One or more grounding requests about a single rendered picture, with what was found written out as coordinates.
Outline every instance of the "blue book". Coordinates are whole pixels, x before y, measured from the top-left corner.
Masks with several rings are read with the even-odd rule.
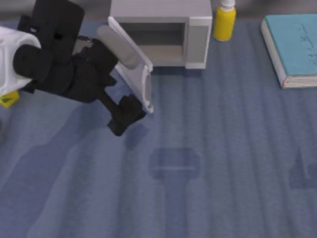
[[[317,14],[268,15],[261,32],[282,88],[317,86]]]

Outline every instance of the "gray cabinet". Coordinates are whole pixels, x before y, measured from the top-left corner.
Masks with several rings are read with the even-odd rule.
[[[153,66],[206,67],[210,0],[112,0],[110,16]]]

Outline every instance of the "striped surface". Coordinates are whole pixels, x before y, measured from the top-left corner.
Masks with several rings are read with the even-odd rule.
[[[260,23],[211,40],[205,71],[155,69],[153,100],[120,138],[98,102],[0,108],[0,237],[317,237],[316,89],[279,88]]]

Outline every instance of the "yellow object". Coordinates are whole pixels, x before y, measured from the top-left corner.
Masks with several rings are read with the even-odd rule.
[[[218,41],[228,41],[231,39],[234,22],[236,20],[236,9],[225,11],[222,7],[217,9],[213,37]]]
[[[9,108],[19,99],[20,99],[19,92],[13,91],[11,93],[8,93],[0,97],[0,105],[4,106],[5,108]]]

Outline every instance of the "white cylinder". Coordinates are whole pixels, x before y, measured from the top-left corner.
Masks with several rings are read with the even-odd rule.
[[[31,81],[18,75],[13,68],[14,54],[22,45],[41,48],[35,36],[0,26],[0,97],[23,88]]]

